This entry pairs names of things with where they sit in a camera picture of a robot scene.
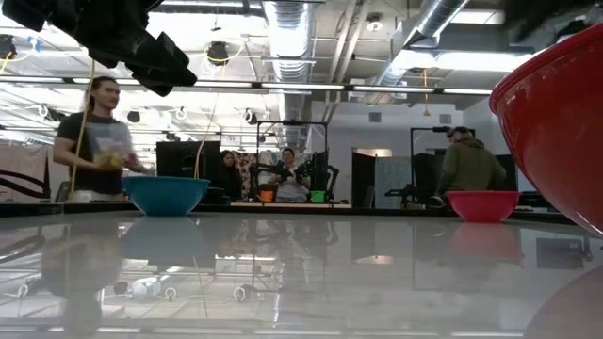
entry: red bowl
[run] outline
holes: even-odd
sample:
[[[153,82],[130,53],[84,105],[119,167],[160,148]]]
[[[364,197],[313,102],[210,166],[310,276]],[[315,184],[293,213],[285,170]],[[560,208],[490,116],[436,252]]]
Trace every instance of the red bowl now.
[[[547,49],[495,88],[517,166],[568,218],[602,234],[603,24]]]
[[[519,202],[519,192],[458,191],[446,195],[454,211],[466,222],[499,223]]]

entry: man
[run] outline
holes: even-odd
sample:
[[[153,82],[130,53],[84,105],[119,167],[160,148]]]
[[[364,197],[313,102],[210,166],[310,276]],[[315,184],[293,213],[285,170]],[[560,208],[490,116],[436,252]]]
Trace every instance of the man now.
[[[139,173],[146,173],[146,169],[133,153],[124,160],[117,159],[119,161],[113,162],[94,159],[95,151],[98,151],[100,145],[110,143],[113,147],[130,150],[132,145],[127,126],[111,116],[111,112],[120,100],[117,81],[108,76],[96,77],[92,80],[90,93],[87,95],[89,107],[86,109],[89,113],[79,157],[75,152],[80,127],[84,120],[83,113],[72,114],[58,127],[53,160],[69,166],[70,176],[73,175],[73,166],[77,165],[76,191],[91,191],[94,194],[92,200],[114,200],[122,193],[122,166]],[[105,131],[104,135],[93,131],[102,128]],[[120,139],[116,139],[117,134],[112,131],[120,131]]]
[[[276,202],[307,202],[308,201],[308,188],[310,184],[307,180],[302,180],[299,184],[295,178],[294,170],[297,168],[295,165],[295,153],[290,148],[285,148],[282,151],[282,160],[285,163],[285,168],[291,172],[291,176],[284,179],[280,175],[273,175],[269,179],[270,185],[278,185],[279,188],[276,192]]]
[[[450,130],[448,140],[451,145],[444,156],[437,195],[451,190],[498,189],[503,185],[505,169],[467,128]]]

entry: green jacket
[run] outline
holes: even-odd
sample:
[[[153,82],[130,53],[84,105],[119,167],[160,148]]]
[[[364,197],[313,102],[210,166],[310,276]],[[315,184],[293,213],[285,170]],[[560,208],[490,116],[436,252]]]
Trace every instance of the green jacket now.
[[[450,190],[500,188],[507,173],[495,156],[475,138],[463,138],[446,150],[438,194]]]

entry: teal bowl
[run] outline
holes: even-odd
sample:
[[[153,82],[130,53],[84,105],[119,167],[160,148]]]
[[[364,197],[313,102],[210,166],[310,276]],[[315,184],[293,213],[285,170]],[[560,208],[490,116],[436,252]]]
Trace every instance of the teal bowl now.
[[[133,176],[123,178],[125,192],[137,209],[150,217],[185,216],[207,192],[205,179]]]

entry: man in green jacket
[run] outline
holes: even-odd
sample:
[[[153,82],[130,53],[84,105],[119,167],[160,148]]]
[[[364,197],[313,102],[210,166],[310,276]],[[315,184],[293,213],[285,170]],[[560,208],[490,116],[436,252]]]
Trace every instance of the man in green jacket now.
[[[451,190],[498,189],[503,185],[507,176],[505,169],[467,128],[450,130],[448,139],[452,144],[444,156],[437,195]]]

